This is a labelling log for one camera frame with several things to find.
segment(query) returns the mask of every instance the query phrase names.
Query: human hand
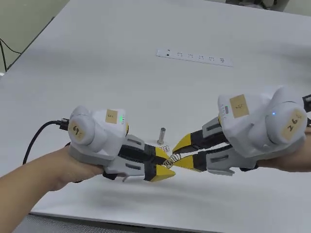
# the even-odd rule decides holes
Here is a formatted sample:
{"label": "human hand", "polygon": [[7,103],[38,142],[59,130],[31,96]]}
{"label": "human hand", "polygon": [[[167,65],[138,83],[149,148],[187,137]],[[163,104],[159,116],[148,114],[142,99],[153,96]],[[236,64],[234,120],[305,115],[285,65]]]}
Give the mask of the human hand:
{"label": "human hand", "polygon": [[44,166],[47,172],[52,173],[53,182],[50,191],[57,191],[70,182],[87,180],[103,173],[100,166],[80,163],[72,158],[68,154],[68,147],[38,158],[36,162]]}
{"label": "human hand", "polygon": [[259,160],[259,167],[276,168],[288,172],[311,171],[311,128],[306,128],[307,139],[302,148],[293,154],[281,156],[269,160]]}

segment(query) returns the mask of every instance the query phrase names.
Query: white tabletop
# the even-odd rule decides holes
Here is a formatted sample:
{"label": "white tabletop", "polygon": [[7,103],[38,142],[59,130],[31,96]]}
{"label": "white tabletop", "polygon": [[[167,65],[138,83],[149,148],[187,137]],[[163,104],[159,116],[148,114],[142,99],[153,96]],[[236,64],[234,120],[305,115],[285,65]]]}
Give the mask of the white tabletop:
{"label": "white tabletop", "polygon": [[[233,67],[156,57],[230,58]],[[287,84],[311,93],[311,18],[202,0],[72,0],[0,80],[0,175],[19,166],[46,121],[77,105],[124,108],[130,133],[173,147],[218,114],[221,93]],[[30,159],[69,141],[45,129]],[[101,176],[47,194],[34,213],[226,233],[310,232],[310,173],[233,177],[173,168],[158,183]]]}

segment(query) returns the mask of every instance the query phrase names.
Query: power strip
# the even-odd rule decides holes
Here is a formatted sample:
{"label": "power strip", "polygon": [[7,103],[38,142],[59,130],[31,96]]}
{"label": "power strip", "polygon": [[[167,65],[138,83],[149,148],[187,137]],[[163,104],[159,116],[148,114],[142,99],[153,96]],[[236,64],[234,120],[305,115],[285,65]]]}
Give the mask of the power strip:
{"label": "power strip", "polygon": [[208,64],[225,66],[225,67],[233,67],[230,59],[223,58],[223,57],[206,56],[202,54],[193,54],[193,53],[165,50],[165,49],[157,49],[156,55],[158,57],[166,57],[166,58],[185,60],[185,61],[191,61],[191,62],[208,63]]}

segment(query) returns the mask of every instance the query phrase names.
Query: spring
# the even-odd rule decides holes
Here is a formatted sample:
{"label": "spring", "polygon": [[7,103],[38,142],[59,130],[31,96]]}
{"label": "spring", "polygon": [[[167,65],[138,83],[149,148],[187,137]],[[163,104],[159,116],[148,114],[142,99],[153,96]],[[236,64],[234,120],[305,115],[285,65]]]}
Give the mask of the spring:
{"label": "spring", "polygon": [[164,163],[162,164],[164,167],[170,169],[173,167],[174,163],[181,160],[181,154],[172,154]]}
{"label": "spring", "polygon": [[160,149],[164,150],[164,152],[169,152],[170,151],[170,147],[169,146],[162,146],[162,147],[160,147]]}

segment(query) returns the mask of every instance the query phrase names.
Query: metal cylinder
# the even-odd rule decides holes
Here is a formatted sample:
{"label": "metal cylinder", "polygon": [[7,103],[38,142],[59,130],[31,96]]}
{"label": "metal cylinder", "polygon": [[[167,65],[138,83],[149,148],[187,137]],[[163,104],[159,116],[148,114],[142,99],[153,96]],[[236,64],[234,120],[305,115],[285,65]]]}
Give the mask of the metal cylinder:
{"label": "metal cylinder", "polygon": [[157,141],[157,143],[158,143],[159,145],[163,145],[163,144],[164,144],[164,135],[165,135],[165,131],[166,131],[166,129],[162,127],[161,130],[160,130],[159,139],[158,139],[158,141]]}

